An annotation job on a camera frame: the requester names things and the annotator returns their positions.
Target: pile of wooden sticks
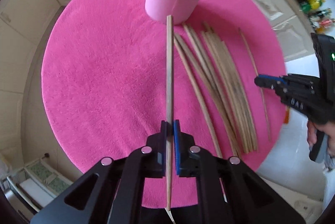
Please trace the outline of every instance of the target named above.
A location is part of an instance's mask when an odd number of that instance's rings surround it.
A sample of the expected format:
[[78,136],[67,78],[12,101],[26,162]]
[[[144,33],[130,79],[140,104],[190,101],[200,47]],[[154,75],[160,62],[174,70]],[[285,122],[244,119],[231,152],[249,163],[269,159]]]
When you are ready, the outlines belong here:
[[[217,156],[222,158],[220,146],[205,101],[192,74],[190,64],[194,67],[200,79],[205,84],[217,107],[224,122],[233,154],[240,157],[241,148],[239,144],[242,145],[244,153],[258,150],[257,135],[251,110],[243,84],[228,48],[209,25],[204,24],[204,26],[206,31],[202,31],[201,35],[214,60],[215,66],[212,64],[198,35],[190,26],[184,24],[184,29],[196,53],[196,57],[177,33],[174,34],[174,44],[202,108]],[[240,33],[246,44],[245,37],[241,31]]]

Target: black plastic part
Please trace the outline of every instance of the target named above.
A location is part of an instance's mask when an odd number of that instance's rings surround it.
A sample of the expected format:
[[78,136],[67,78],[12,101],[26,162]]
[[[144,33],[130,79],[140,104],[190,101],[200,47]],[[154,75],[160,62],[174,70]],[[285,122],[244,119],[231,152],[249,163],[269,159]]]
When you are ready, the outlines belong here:
[[[110,176],[116,164],[113,162],[111,165],[104,166],[99,161],[36,214],[31,224],[106,223],[118,182],[117,177]],[[98,175],[97,180],[90,191],[86,188],[88,181],[96,175]],[[80,205],[81,199],[86,199],[83,209]]]
[[304,224],[305,220],[243,161],[223,162],[222,181],[235,224]]
[[189,153],[190,158],[196,159],[199,165],[200,175],[196,180],[201,223],[221,224],[224,220],[226,224],[233,224],[231,209],[224,201],[216,157],[205,149],[200,149],[199,153]]
[[138,223],[144,187],[141,162],[148,156],[150,154],[143,154],[141,149],[137,149],[127,158],[108,224]]
[[322,97],[334,104],[335,102],[335,39],[327,35],[311,34],[315,55],[319,63],[320,90]]

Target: metal screw head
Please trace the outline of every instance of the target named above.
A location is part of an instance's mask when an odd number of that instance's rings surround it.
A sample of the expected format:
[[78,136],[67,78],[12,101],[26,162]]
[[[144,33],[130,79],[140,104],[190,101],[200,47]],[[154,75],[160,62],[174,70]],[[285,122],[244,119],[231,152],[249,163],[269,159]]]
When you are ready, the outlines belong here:
[[239,157],[233,156],[233,157],[230,157],[229,162],[231,164],[239,164],[241,162],[241,160],[239,159]]
[[148,147],[148,146],[145,146],[145,147],[141,148],[141,151],[144,154],[148,154],[148,153],[152,152],[152,148]]
[[200,148],[198,146],[192,146],[192,147],[190,147],[190,152],[198,153],[198,152],[200,152]]
[[113,159],[110,157],[105,157],[101,159],[102,165],[110,165],[113,162]]

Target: pink round rug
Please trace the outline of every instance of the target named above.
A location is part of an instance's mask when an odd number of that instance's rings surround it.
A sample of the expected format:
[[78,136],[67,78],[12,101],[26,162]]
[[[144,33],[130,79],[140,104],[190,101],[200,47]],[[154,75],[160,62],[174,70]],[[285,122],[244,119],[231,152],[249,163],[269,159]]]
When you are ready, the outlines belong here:
[[[72,0],[59,17],[42,66],[42,93],[52,130],[70,160],[86,172],[105,156],[126,157],[160,131],[165,119],[166,26],[151,20],[145,0]],[[260,74],[285,74],[281,48],[268,21],[251,0],[200,0],[187,21],[198,32],[214,27],[229,48],[245,87],[259,151],[243,156],[256,170],[274,146],[285,107],[265,90],[272,141],[244,32]],[[175,26],[187,43],[181,26]],[[225,128],[202,82],[224,157],[232,155]],[[175,119],[197,145],[215,154],[200,105],[175,50]],[[166,206],[165,178],[147,179],[143,206]],[[173,178],[172,206],[197,203],[193,178]]]

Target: toy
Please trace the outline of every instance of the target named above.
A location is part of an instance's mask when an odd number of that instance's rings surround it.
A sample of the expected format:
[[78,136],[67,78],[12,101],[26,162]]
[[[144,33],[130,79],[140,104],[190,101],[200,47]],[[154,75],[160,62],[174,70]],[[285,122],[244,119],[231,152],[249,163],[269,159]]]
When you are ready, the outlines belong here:
[[326,0],[307,0],[300,4],[304,13],[308,14],[312,10],[318,9]]
[[313,27],[317,34],[324,34],[328,29],[334,26],[335,19],[325,19],[319,22],[314,22]]
[[330,16],[332,14],[331,8],[324,9],[322,11],[317,11],[309,14],[309,19],[311,22],[317,22],[324,19],[326,16]]

